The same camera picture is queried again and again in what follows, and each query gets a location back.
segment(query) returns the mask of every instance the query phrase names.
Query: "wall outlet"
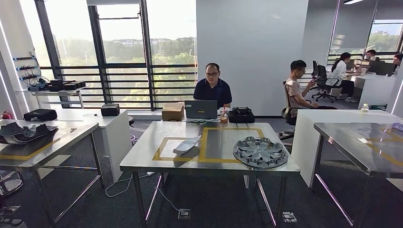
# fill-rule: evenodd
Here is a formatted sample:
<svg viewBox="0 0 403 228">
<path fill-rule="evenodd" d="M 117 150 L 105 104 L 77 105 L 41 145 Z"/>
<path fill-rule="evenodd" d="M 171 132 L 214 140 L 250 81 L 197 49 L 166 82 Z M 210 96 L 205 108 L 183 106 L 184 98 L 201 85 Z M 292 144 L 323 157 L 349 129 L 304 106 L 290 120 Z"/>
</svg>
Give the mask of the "wall outlet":
<svg viewBox="0 0 403 228">
<path fill-rule="evenodd" d="M 178 219 L 190 220 L 190 209 L 179 209 Z"/>
</svg>

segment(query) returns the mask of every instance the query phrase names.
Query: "red fire extinguisher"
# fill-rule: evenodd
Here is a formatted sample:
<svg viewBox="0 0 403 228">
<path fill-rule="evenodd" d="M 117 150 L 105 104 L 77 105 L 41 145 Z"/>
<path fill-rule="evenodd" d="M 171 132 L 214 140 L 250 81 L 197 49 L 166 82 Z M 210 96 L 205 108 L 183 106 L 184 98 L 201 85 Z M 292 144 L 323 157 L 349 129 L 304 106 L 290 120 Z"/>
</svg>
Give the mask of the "red fire extinguisher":
<svg viewBox="0 0 403 228">
<path fill-rule="evenodd" d="M 12 120 L 13 118 L 12 118 L 12 114 L 9 112 L 9 111 L 4 111 L 2 114 L 1 114 L 1 118 L 3 119 L 3 120 Z"/>
</svg>

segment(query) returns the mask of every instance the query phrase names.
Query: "pants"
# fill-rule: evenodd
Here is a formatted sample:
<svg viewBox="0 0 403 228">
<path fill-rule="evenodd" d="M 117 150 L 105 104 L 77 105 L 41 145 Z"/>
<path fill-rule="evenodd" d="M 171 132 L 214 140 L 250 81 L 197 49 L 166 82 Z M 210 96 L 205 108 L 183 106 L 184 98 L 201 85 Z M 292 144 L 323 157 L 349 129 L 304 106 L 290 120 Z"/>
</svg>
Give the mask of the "pants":
<svg viewBox="0 0 403 228">
<path fill-rule="evenodd" d="M 340 94 L 347 94 L 347 97 L 352 97 L 354 94 L 354 82 L 342 80 L 339 86 L 341 88 Z"/>
</svg>

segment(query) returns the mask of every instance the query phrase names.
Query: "man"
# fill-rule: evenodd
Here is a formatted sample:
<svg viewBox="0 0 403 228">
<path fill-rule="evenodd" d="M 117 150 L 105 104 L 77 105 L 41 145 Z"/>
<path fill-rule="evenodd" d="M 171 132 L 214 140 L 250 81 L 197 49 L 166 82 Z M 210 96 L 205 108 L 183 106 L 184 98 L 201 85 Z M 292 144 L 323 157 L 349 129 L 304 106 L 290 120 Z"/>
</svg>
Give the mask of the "man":
<svg viewBox="0 0 403 228">
<path fill-rule="evenodd" d="M 288 95 L 290 97 L 291 107 L 293 108 L 311 108 L 311 109 L 336 109 L 334 107 L 319 106 L 318 103 L 309 103 L 304 99 L 309 89 L 315 86 L 316 80 L 312 79 L 305 89 L 301 92 L 301 88 L 297 79 L 302 78 L 305 73 L 307 64 L 302 60 L 297 60 L 291 63 L 291 73 L 286 81 Z M 297 109 L 291 110 L 291 117 L 297 116 Z"/>
<path fill-rule="evenodd" d="M 220 66 L 216 63 L 206 65 L 206 78 L 200 80 L 194 89 L 195 100 L 217 100 L 217 109 L 231 107 L 230 86 L 220 79 Z"/>
<path fill-rule="evenodd" d="M 396 64 L 396 68 L 393 72 L 393 76 L 397 76 L 399 73 L 400 64 L 402 64 L 403 54 L 397 54 L 393 57 L 393 64 Z"/>
<path fill-rule="evenodd" d="M 376 51 L 375 50 L 369 50 L 365 53 L 365 58 L 367 60 L 370 60 L 371 57 L 374 57 L 376 55 Z"/>
</svg>

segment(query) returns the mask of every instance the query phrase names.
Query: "white shirt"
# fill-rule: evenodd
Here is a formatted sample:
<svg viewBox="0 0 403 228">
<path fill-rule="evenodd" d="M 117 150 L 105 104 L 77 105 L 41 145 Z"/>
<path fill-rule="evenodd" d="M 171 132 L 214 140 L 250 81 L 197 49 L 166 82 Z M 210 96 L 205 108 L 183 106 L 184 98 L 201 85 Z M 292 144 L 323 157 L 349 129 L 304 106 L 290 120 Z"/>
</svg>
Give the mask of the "white shirt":
<svg viewBox="0 0 403 228">
<path fill-rule="evenodd" d="M 399 68 L 400 68 L 400 66 L 397 66 L 396 69 L 394 70 L 394 72 L 393 72 L 394 76 L 397 76 L 397 74 L 399 73 Z"/>
<path fill-rule="evenodd" d="M 326 85 L 328 86 L 339 86 L 341 84 L 341 81 L 347 76 L 347 66 L 343 60 L 341 60 L 337 66 L 336 69 L 333 72 L 330 72 L 327 78 L 334 78 L 334 79 L 329 79 L 326 81 Z"/>
</svg>

